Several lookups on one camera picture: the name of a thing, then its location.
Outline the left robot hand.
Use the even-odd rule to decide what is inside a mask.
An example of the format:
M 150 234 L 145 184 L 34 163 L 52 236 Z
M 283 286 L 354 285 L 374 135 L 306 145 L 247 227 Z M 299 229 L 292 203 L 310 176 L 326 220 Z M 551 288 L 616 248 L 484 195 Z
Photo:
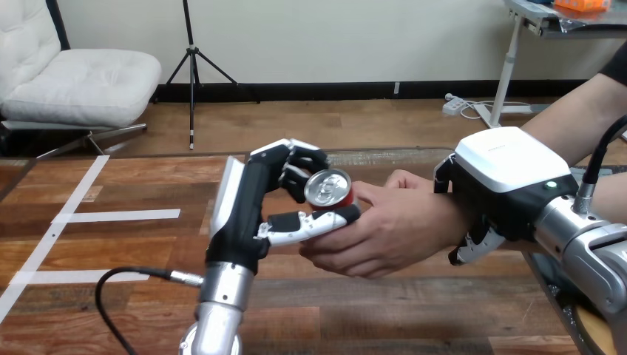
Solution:
M 262 216 L 269 192 L 284 189 L 303 211 Z M 352 181 L 330 167 L 318 146 L 283 138 L 255 149 L 243 163 L 228 157 L 214 203 L 207 268 L 232 263 L 258 272 L 270 248 L 300 243 L 349 226 L 359 219 Z

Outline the person's hand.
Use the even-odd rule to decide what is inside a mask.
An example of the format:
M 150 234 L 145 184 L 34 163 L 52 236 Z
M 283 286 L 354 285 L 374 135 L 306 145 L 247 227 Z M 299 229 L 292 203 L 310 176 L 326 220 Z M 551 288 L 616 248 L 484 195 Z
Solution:
M 405 170 L 384 186 L 353 183 L 369 209 L 349 226 L 302 243 L 299 253 L 314 266 L 349 277 L 377 278 L 402 270 L 458 245 L 472 216 L 433 182 Z

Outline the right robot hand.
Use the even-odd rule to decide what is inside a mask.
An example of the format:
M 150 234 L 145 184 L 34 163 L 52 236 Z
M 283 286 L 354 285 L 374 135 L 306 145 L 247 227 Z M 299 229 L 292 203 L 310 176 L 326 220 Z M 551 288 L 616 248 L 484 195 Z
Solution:
M 472 263 L 504 242 L 534 242 L 544 208 L 579 186 L 569 165 L 517 127 L 486 129 L 458 143 L 434 170 L 434 191 L 452 192 L 474 218 L 448 257 Z

